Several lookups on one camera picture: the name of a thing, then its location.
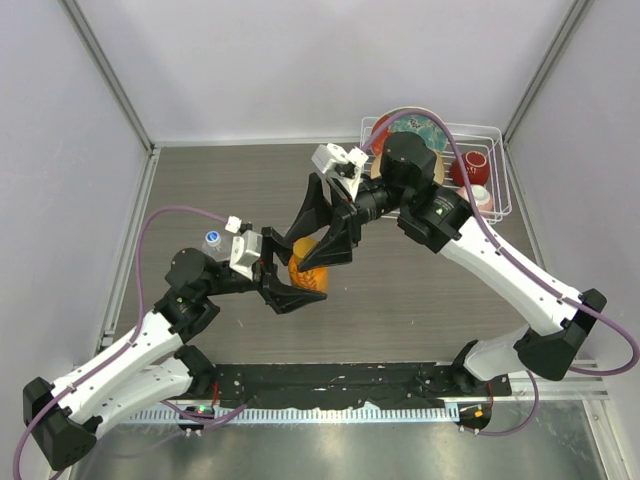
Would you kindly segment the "orange bottle cap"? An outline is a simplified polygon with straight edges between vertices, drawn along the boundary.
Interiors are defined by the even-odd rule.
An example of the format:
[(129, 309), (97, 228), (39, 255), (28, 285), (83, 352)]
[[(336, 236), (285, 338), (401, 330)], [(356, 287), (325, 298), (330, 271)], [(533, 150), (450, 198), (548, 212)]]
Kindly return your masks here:
[(293, 243), (292, 255), (297, 263), (301, 262), (317, 245), (318, 241), (312, 237), (303, 237)]

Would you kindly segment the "orange juice bottle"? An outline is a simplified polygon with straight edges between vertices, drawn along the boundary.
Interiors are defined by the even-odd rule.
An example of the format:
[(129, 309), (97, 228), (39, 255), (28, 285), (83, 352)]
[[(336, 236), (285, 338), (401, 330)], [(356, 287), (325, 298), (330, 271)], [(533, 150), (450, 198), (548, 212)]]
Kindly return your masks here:
[(301, 271), (301, 262), (297, 263), (293, 255), (289, 259), (288, 272), (291, 284), (295, 287), (327, 293), (329, 287), (328, 268), (319, 267)]

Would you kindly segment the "clear plastic water bottle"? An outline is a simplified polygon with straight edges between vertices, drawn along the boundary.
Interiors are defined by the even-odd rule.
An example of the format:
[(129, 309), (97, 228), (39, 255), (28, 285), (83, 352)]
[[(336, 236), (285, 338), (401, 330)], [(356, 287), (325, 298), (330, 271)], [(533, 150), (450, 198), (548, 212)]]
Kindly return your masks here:
[(221, 235), (221, 243), (217, 246), (209, 246), (206, 244), (204, 236), (202, 251), (217, 262), (227, 261), (232, 252), (233, 236), (225, 232), (217, 232)]

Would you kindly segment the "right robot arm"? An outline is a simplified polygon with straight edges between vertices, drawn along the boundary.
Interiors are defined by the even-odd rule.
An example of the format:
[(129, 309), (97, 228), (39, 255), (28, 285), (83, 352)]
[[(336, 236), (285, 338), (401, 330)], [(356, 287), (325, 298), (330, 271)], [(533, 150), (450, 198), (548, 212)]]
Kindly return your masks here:
[(562, 380), (603, 310), (606, 299), (595, 289), (580, 292), (556, 280), (507, 244), (471, 203), (435, 182), (436, 153), (411, 132), (385, 141), (376, 178), (362, 173), (368, 156), (320, 145), (312, 161), (304, 203), (286, 234), (293, 244), (320, 229), (327, 232), (297, 257), (301, 272), (347, 264), (361, 239), (363, 225), (390, 211), (414, 242), (476, 275), (526, 320), (526, 327), (492, 340), (472, 341), (455, 359), (451, 380), (472, 395), (493, 378), (529, 370)]

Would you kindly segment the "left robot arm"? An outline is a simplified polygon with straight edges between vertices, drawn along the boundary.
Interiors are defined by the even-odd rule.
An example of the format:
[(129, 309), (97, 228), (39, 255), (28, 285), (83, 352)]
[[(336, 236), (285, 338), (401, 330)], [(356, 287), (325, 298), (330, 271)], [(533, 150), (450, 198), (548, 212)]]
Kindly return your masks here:
[(191, 340), (220, 309), (217, 295), (257, 292), (277, 314), (326, 299), (316, 282), (287, 285), (275, 259), (307, 267), (315, 247), (309, 234), (281, 236), (272, 228), (235, 236), (229, 254), (185, 248), (172, 259), (167, 292), (135, 327), (85, 364), (23, 389), (26, 433), (59, 473), (87, 455), (113, 426), (156, 402), (187, 394), (205, 397), (215, 368)]

